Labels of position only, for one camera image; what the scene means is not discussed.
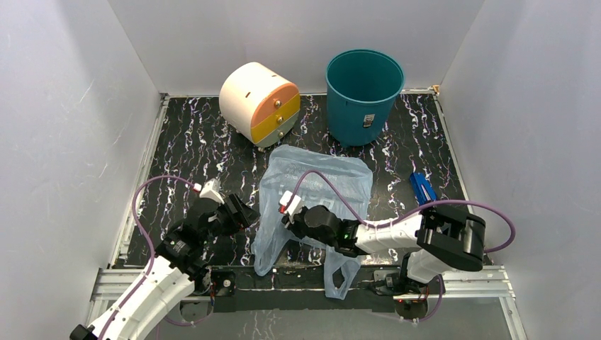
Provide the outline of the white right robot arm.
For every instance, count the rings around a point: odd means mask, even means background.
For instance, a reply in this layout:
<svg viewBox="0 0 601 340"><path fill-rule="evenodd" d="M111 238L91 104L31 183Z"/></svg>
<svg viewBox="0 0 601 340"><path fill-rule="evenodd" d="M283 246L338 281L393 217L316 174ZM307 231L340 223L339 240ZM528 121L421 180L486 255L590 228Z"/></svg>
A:
<svg viewBox="0 0 601 340"><path fill-rule="evenodd" d="M435 276L451 269L477 272L483 268L485 221L450 205L437 205L396 222L372 228L365 222L341 219L324 205L299 204L279 209L286 229L337 253L356 258L393 248L411 248L399 274L401 288L418 293Z"/></svg>

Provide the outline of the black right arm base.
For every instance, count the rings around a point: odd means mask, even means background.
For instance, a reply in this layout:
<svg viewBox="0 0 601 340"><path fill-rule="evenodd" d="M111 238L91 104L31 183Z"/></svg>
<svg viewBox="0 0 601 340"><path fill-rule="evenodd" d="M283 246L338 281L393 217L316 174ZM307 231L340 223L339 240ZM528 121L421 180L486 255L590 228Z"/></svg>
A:
<svg viewBox="0 0 601 340"><path fill-rule="evenodd" d="M430 284L434 281L439 284L438 297L433 307L430 307ZM377 296L393 298L399 319L415 324L426 321L437 313L446 292L441 275L435 276L429 283L421 283L408 278L400 269L376 270L371 280L360 282L358 287Z"/></svg>

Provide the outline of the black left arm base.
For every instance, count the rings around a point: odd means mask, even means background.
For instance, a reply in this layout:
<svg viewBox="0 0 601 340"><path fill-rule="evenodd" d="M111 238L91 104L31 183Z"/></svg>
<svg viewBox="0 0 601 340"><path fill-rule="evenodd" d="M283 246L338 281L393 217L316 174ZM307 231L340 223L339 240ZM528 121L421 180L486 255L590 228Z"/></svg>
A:
<svg viewBox="0 0 601 340"><path fill-rule="evenodd" d="M215 298L218 296L232 297L235 294L236 274L234 271L224 268L209 268L204 276L199 277L193 282L193 290L186 297L201 298L204 302L206 298L207 313L202 317L186 319L182 314L179 319L174 319L167 315L164 321L179 327L194 327L212 315L215 307ZM200 302L199 300L191 301L192 304Z"/></svg>

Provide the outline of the translucent blue plastic bag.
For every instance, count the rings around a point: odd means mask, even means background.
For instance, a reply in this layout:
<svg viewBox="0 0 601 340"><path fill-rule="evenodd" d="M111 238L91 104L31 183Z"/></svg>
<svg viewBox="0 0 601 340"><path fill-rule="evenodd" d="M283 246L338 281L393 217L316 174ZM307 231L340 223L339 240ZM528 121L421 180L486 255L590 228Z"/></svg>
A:
<svg viewBox="0 0 601 340"><path fill-rule="evenodd" d="M285 244L297 241L325 250L325 296L345 299L359 271L359 260L317 240L294 236L281 221L279 201L297 186L298 196L309 208L324 205L341 219L352 220L354 213L366 219L372 184L372 170L358 158L320 154L287 144L275 148L259 182L260 221L251 245L256 274L271 272Z"/></svg>

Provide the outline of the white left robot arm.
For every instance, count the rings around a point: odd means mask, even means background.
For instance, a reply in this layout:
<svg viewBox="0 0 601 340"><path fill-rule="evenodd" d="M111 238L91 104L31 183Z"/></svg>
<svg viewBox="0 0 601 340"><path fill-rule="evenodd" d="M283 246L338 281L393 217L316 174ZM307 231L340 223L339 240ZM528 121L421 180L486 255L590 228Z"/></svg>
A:
<svg viewBox="0 0 601 340"><path fill-rule="evenodd" d="M144 339L182 299L215 290L212 268L202 258L206 242L247 229L259 216L235 194L195 199L116 302L90 325L77 325L69 337Z"/></svg>

